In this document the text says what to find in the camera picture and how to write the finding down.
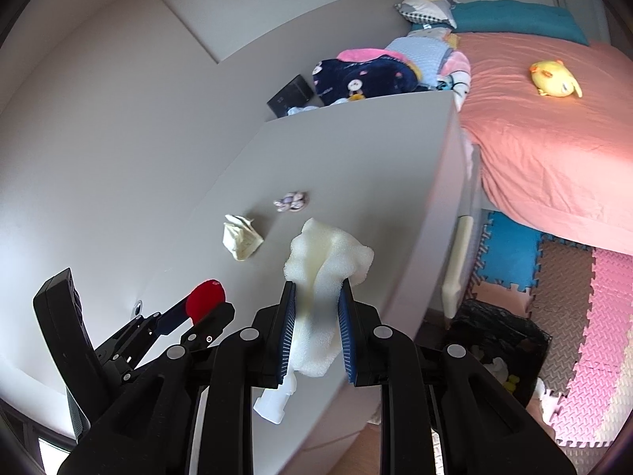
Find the red heart box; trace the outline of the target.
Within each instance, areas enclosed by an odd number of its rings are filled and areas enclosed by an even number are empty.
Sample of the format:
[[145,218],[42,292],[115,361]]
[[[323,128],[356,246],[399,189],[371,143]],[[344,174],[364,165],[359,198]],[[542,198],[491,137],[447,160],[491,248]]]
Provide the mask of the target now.
[[187,297],[184,308],[193,325],[197,325],[224,301],[226,301],[226,292],[222,284],[217,280],[207,280],[193,289]]

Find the black trash bin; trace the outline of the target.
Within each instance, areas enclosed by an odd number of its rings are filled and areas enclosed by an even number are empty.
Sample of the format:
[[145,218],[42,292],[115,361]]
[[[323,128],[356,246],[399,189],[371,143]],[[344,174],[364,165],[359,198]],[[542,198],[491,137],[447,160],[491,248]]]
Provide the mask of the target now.
[[530,319],[475,299],[466,300],[449,324],[446,344],[459,344],[492,365],[500,358],[517,378],[514,398],[527,407],[545,363],[552,336]]

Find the folded lined paper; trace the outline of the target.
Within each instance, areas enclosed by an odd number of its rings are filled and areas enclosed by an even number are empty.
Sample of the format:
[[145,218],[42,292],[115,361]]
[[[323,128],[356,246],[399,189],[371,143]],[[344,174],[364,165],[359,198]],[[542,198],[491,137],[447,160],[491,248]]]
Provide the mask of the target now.
[[263,237],[252,226],[252,220],[226,215],[222,243],[237,262],[247,260],[263,244]]

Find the purple gingham flower clip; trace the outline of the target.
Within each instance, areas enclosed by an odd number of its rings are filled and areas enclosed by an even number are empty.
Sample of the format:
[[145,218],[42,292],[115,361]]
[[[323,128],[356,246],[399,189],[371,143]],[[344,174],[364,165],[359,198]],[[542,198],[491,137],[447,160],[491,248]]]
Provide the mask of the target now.
[[283,198],[276,199],[274,206],[277,212],[299,212],[308,204],[308,194],[301,191],[290,192]]

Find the navy patterned blanket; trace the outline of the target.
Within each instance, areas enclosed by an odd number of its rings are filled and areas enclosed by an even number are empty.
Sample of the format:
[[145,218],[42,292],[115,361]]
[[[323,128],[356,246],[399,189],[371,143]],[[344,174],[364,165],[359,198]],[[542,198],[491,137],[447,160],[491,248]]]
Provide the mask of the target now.
[[322,60],[312,71],[316,95],[324,105],[416,91],[422,71],[387,55],[367,61]]

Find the foam puzzle floor mat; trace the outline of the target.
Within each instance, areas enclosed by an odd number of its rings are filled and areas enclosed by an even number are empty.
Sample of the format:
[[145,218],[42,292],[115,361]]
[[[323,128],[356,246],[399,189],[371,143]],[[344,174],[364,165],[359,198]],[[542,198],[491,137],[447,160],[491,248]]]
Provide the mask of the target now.
[[613,452],[632,412],[631,256],[572,242],[485,210],[467,290],[545,336],[535,360],[541,418],[579,474]]

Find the pink folded clothes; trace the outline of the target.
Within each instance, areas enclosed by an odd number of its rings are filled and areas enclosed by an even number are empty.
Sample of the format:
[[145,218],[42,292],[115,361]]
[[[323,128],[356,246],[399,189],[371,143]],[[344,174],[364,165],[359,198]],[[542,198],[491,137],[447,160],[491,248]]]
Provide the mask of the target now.
[[369,62],[381,57],[389,57],[402,63],[408,63],[409,59],[399,51],[381,48],[353,48],[341,51],[336,59],[343,62]]

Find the white pink cartoon garment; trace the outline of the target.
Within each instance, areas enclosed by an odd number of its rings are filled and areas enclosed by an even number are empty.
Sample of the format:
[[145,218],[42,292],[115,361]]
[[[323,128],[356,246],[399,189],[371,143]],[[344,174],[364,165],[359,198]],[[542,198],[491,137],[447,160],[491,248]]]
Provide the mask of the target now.
[[461,111],[471,90],[471,65],[464,53],[454,50],[449,54],[438,74],[437,89],[451,91],[457,112]]

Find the pink bed sheet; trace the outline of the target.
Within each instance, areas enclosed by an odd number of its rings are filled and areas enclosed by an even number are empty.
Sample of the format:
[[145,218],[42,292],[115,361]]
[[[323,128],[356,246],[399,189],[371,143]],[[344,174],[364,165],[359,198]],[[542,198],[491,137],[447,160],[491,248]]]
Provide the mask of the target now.
[[[464,33],[471,88],[460,123],[481,149],[488,199],[514,221],[571,241],[632,251],[632,61],[518,33]],[[529,69],[560,60],[581,97],[542,97]]]

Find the light blue folded blanket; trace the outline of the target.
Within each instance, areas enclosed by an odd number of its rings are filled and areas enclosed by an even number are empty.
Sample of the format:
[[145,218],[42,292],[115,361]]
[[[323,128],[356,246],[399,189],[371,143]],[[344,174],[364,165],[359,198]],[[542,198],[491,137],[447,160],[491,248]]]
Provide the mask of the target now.
[[386,46],[387,50],[403,54],[422,72],[424,80],[434,80],[453,49],[445,41],[418,36],[401,36]]

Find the yellow chick plush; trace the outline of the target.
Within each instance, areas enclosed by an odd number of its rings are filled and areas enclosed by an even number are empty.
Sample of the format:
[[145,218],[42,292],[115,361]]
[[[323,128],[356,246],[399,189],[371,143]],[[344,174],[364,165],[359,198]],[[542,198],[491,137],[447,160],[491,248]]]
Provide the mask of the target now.
[[566,98],[583,96],[579,82],[561,60],[532,63],[529,68],[532,83],[542,97]]

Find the grey patterned pillow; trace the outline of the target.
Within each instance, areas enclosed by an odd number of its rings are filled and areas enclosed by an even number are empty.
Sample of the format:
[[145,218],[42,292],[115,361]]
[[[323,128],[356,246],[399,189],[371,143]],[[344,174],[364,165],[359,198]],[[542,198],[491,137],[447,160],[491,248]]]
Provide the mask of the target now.
[[455,0],[402,0],[395,4],[395,9],[411,24],[456,29],[453,16],[456,4]]

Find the teal pillow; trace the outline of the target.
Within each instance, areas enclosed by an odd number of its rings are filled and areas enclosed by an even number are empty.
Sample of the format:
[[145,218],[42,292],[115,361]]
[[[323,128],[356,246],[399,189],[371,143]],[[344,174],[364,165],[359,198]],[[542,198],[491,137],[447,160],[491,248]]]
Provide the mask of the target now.
[[516,0],[478,0],[457,3],[452,13],[456,33],[522,33],[589,45],[572,14],[559,6]]

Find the black wall socket panel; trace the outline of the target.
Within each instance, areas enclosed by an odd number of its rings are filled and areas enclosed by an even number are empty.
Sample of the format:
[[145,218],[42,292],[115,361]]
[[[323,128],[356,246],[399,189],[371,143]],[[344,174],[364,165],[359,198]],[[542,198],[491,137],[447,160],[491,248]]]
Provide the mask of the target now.
[[307,80],[301,75],[296,75],[267,102],[267,106],[276,118],[281,118],[285,117],[291,108],[307,105],[314,96],[315,91]]

